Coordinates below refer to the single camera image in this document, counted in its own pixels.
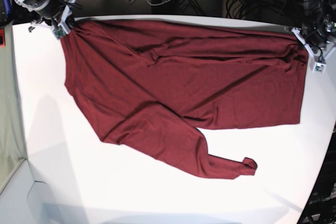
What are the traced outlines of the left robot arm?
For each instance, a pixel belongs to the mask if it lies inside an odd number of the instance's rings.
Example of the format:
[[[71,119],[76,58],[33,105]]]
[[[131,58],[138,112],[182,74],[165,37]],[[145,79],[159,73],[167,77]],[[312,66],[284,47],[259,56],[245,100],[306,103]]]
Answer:
[[[291,0],[302,22],[293,30],[318,65],[335,53],[335,0]]]

